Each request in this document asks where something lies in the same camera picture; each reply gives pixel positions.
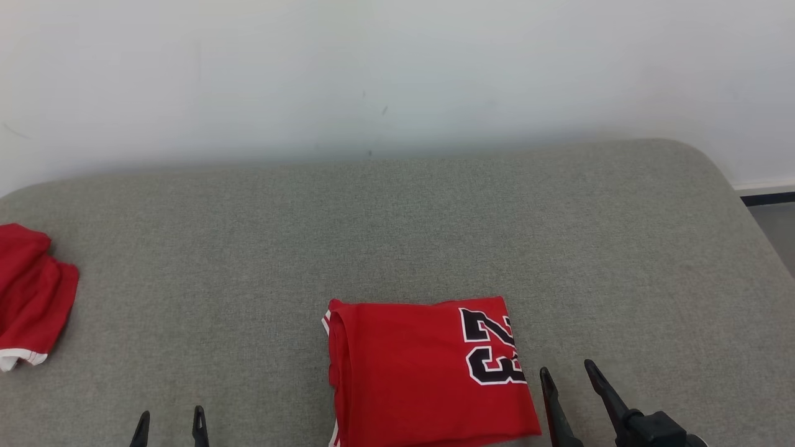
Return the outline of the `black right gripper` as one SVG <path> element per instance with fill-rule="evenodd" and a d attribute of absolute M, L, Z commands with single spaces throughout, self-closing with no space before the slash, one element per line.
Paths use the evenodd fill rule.
<path fill-rule="evenodd" d="M 584 360 L 584 368 L 594 392 L 604 403 L 614 433 L 623 436 L 622 446 L 708 446 L 702 438 L 674 422 L 667 413 L 658 411 L 647 415 L 628 408 L 593 360 Z M 583 447 L 584 443 L 571 430 L 548 368 L 540 368 L 539 378 L 551 446 Z"/>

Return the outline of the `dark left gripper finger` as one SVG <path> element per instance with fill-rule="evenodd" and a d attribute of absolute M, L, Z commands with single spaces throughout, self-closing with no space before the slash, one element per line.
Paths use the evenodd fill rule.
<path fill-rule="evenodd" d="M 195 406 L 191 436 L 195 441 L 195 447 L 210 447 L 206 416 L 202 405 Z"/>
<path fill-rule="evenodd" d="M 147 447 L 149 432 L 150 432 L 150 411 L 147 410 L 141 414 L 129 446 Z"/>

